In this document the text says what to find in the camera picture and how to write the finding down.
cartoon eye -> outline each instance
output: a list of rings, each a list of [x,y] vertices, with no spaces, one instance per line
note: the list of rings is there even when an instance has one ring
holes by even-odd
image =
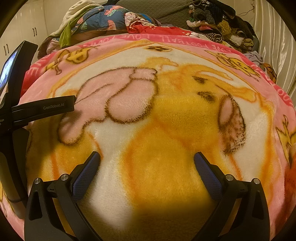
[[[211,92],[199,91],[199,92],[197,92],[197,94],[199,96],[201,96],[202,98],[204,98],[206,101],[210,102],[210,103],[215,102],[215,98],[214,98],[214,96],[213,96],[213,94]]]
[[[202,78],[202,77],[196,77],[196,76],[192,76],[192,78],[193,78],[195,81],[197,81],[199,84],[204,84],[205,81],[207,80],[207,79],[205,79],[205,78]]]

white fabric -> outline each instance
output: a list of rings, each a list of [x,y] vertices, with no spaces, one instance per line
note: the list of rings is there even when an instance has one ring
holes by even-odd
[[[69,8],[68,12],[65,14],[62,24],[59,29],[51,34],[51,36],[60,35],[68,23],[80,15],[86,8],[89,7],[98,7],[100,4],[90,1],[90,0],[81,0]]]
[[[286,91],[296,104],[296,41],[290,30],[266,0],[255,0],[255,33],[259,54],[277,74],[277,85]]]

screen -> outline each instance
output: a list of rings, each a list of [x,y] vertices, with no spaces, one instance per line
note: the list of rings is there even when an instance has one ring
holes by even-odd
[[[17,56],[17,51],[15,51],[9,57],[9,59],[6,61],[5,65],[3,66],[1,76],[0,76],[0,103],[2,102],[4,94],[8,92],[8,88],[7,88],[8,77],[16,56]]]

gray quilted headboard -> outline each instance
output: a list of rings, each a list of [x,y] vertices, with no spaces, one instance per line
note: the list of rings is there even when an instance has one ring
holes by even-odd
[[[189,29],[190,0],[120,0],[117,5],[125,7],[131,12],[145,13],[162,24],[173,24],[180,28]]]

cartoon dog ear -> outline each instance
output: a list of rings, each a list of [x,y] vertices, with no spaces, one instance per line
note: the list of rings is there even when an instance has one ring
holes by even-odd
[[[107,117],[119,123],[135,122],[145,116],[155,93],[156,70],[119,68],[99,74],[80,88],[75,110],[66,113],[59,124],[59,139],[76,143],[91,122]]]
[[[238,103],[230,96],[221,98],[218,126],[224,144],[224,153],[231,154],[245,143],[246,126]]]

